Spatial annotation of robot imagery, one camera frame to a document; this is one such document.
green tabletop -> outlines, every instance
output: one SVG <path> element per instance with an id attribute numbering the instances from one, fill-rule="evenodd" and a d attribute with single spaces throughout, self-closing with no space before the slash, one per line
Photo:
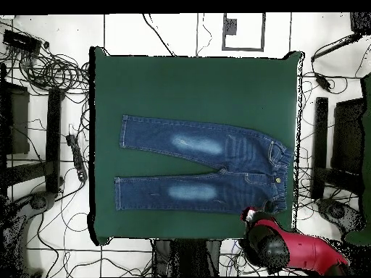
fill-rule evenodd
<path id="1" fill-rule="evenodd" d="M 123 149 L 123 114 L 235 125 L 295 147 L 300 52 L 284 59 L 106 56 L 95 49 L 95 206 L 93 228 L 108 237 L 237 238 L 238 215 L 192 211 L 116 211 L 114 177 L 203 174 L 215 169 L 158 153 Z M 293 165 L 288 210 L 277 215 L 291 228 Z"/>

jeans waistband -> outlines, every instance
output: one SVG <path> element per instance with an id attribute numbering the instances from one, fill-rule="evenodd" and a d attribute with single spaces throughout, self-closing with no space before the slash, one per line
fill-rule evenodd
<path id="1" fill-rule="evenodd" d="M 288 180 L 288 168 L 292 163 L 293 151 L 286 148 L 283 152 L 282 159 L 279 161 L 278 166 L 275 170 L 275 186 L 277 188 L 278 195 L 274 202 L 275 212 L 286 210 L 286 196 L 287 196 L 287 180 Z"/>

electrical wire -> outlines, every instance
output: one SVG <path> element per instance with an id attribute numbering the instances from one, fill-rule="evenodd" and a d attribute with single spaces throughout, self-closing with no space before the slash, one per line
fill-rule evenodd
<path id="1" fill-rule="evenodd" d="M 70 202 L 71 202 L 71 201 L 73 200 L 73 198 L 76 196 L 76 193 L 77 193 L 77 191 L 73 194 L 73 197 L 71 198 Z M 71 231 L 73 231 L 73 232 L 82 232 L 82 231 L 88 229 L 88 227 L 86 227 L 86 228 L 83 229 L 83 230 L 76 230 L 76 229 L 73 229 L 73 228 L 71 228 L 70 226 L 68 226 L 68 223 L 66 223 L 66 221 L 64 220 L 64 217 L 63 217 L 63 209 L 62 209 L 62 207 L 63 207 L 63 197 L 61 198 L 61 212 L 60 212 L 60 214 L 61 214 L 62 221 L 63 221 L 64 225 L 66 226 L 66 228 L 68 228 L 69 230 L 71 230 Z"/>
<path id="2" fill-rule="evenodd" d="M 43 224 L 43 213 L 41 214 L 41 222 L 40 222 L 40 225 L 38 226 L 38 230 L 37 230 L 37 236 L 38 236 L 38 239 L 40 240 L 41 243 L 43 243 L 46 247 L 52 249 L 53 251 L 55 251 L 55 253 L 57 254 L 57 258 L 55 259 L 54 263 L 52 264 L 52 266 L 50 267 L 50 269 L 48 270 L 48 272 L 46 273 L 46 278 L 49 277 L 49 274 L 51 272 L 51 269 L 53 269 L 53 267 L 55 266 L 55 264 L 57 263 L 58 259 L 59 259 L 59 253 L 57 250 L 55 250 L 53 247 L 51 247 L 50 245 L 46 244 L 43 239 L 41 239 L 41 236 L 40 236 L 40 228 Z"/>
<path id="3" fill-rule="evenodd" d="M 365 59 L 367 52 L 370 50 L 370 47 L 371 47 L 371 44 L 367 47 L 366 51 L 363 53 L 363 57 L 362 57 L 362 59 L 361 59 L 361 62 L 359 63 L 359 66 L 358 66 L 356 72 L 354 73 L 354 76 L 355 76 L 355 77 L 357 77 L 357 73 L 358 73 L 358 71 L 361 69 L 361 67 L 362 67 L 362 63 L 363 63 L 363 60 Z"/>
<path id="4" fill-rule="evenodd" d="M 64 255 L 63 255 L 63 259 L 65 259 L 65 257 L 67 257 L 68 255 L 68 259 L 64 262 L 63 260 L 63 268 L 64 270 L 66 271 L 66 276 L 68 275 L 68 261 L 70 260 L 70 252 L 66 252 L 66 233 L 67 233 L 67 229 L 69 230 L 72 230 L 73 232 L 82 232 L 82 231 L 85 231 L 88 229 L 88 227 L 86 227 L 85 229 L 82 229 L 82 230 L 75 230 L 75 229 L 72 229 L 70 226 L 68 226 L 70 224 L 70 222 L 78 215 L 80 214 L 84 214 L 86 216 L 88 216 L 85 212 L 78 212 L 74 215 L 71 216 L 71 218 L 68 220 L 67 223 L 65 223 L 65 221 L 63 220 L 63 222 L 65 223 L 66 225 L 66 228 L 64 229 L 64 235 L 63 235 L 63 248 L 64 248 Z"/>
<path id="5" fill-rule="evenodd" d="M 210 39 L 209 39 L 209 42 L 208 42 L 207 45 L 203 46 L 199 51 L 197 51 L 196 56 L 199 56 L 199 53 L 202 51 L 202 49 L 209 47 L 210 46 L 210 43 L 212 41 L 212 34 L 210 33 L 209 30 L 206 29 L 205 24 L 204 24 L 204 21 L 205 21 L 205 13 L 204 13 L 204 15 L 202 17 L 202 27 L 205 29 L 205 31 L 208 32 L 208 34 L 210 35 Z"/>
<path id="6" fill-rule="evenodd" d="M 156 35 L 157 35 L 157 37 L 160 39 L 160 41 L 162 42 L 162 44 L 165 46 L 165 48 L 169 51 L 169 53 L 171 54 L 171 56 L 176 56 L 176 54 L 174 53 L 174 52 L 172 52 L 170 49 L 169 49 L 169 45 L 168 44 L 166 44 L 163 40 L 162 40 L 162 38 L 161 38 L 161 36 L 159 35 L 159 33 L 156 31 L 156 29 L 154 28 L 154 27 L 152 27 L 149 23 L 148 23 L 148 21 L 147 21 L 147 19 L 146 19 L 146 16 L 144 15 L 144 14 L 142 14 L 142 16 L 143 16 L 143 18 L 144 18 L 144 21 L 146 22 L 146 24 L 156 33 Z"/>
<path id="7" fill-rule="evenodd" d="M 334 45 L 334 44 L 336 44 L 336 43 L 339 43 L 339 42 L 341 42 L 341 41 L 344 41 L 344 40 L 346 40 L 347 38 L 350 38 L 351 36 L 353 36 L 353 34 L 351 34 L 351 35 L 347 35 L 347 36 L 344 36 L 344 37 L 342 37 L 342 38 L 339 38 L 337 41 L 334 41 L 334 42 L 332 42 L 332 43 L 328 43 L 328 44 L 326 44 L 326 45 L 324 45 L 324 46 L 318 48 L 318 49 L 315 51 L 315 53 L 313 54 L 313 56 L 316 56 L 317 53 L 318 53 L 320 50 L 322 50 L 322 49 L 324 49 L 324 48 L 326 48 L 326 47 L 329 47 L 329 46 L 331 46 L 331 45 Z M 313 73 L 317 73 L 318 75 L 321 75 L 321 76 L 323 76 L 323 77 L 330 77 L 330 78 L 333 78 L 333 79 L 334 79 L 334 78 L 339 78 L 339 79 L 357 79 L 357 80 L 361 79 L 361 78 L 359 78 L 359 77 L 326 76 L 326 75 L 320 74 L 319 72 L 315 72 L 315 70 L 314 70 L 314 61 L 311 61 L 311 64 L 312 64 L 312 72 L 313 72 Z"/>
<path id="8" fill-rule="evenodd" d="M 126 273 L 125 273 L 124 275 L 126 275 L 126 274 L 130 274 L 130 275 L 133 276 L 133 277 L 141 277 L 141 275 L 138 275 L 138 274 L 132 274 L 132 273 L 131 273 L 132 271 L 139 271 L 139 273 L 141 273 L 141 271 L 140 271 L 139 269 L 131 269 L 131 270 L 128 270 L 128 269 L 125 269 L 125 268 L 123 268 L 123 267 L 117 265 L 116 263 L 114 263 L 112 260 L 110 260 L 110 259 L 108 259 L 108 258 L 102 258 L 102 259 L 99 259 L 99 260 L 96 260 L 96 261 L 93 261 L 93 262 L 89 262 L 89 263 L 86 263 L 86 264 L 78 264 L 78 265 L 74 266 L 73 269 L 68 273 L 67 278 L 72 277 L 72 272 L 73 272 L 76 268 L 78 268 L 78 267 L 80 267 L 80 266 L 91 266 L 91 265 L 93 265 L 93 264 L 100 263 L 100 262 L 102 262 L 103 260 L 110 262 L 110 264 L 112 264 L 113 266 L 117 267 L 118 269 L 122 269 L 123 271 L 126 271 Z"/>

jeans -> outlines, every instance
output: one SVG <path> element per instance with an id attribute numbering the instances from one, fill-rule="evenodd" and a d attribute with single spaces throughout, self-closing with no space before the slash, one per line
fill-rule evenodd
<path id="1" fill-rule="evenodd" d="M 195 161 L 210 174 L 116 177 L 117 210 L 186 210 L 241 214 L 248 206 L 286 209 L 293 152 L 255 130 L 229 125 L 124 115 L 120 145 Z"/>

faded knee patch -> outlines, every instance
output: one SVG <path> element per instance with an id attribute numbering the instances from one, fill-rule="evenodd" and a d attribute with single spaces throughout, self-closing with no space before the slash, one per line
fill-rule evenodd
<path id="1" fill-rule="evenodd" d="M 182 151 L 200 151 L 212 155 L 222 153 L 222 146 L 218 142 L 205 137 L 174 135 L 172 144 Z"/>
<path id="2" fill-rule="evenodd" d="M 217 189 L 205 184 L 175 185 L 169 188 L 169 196 L 182 201 L 208 201 L 217 196 Z"/>

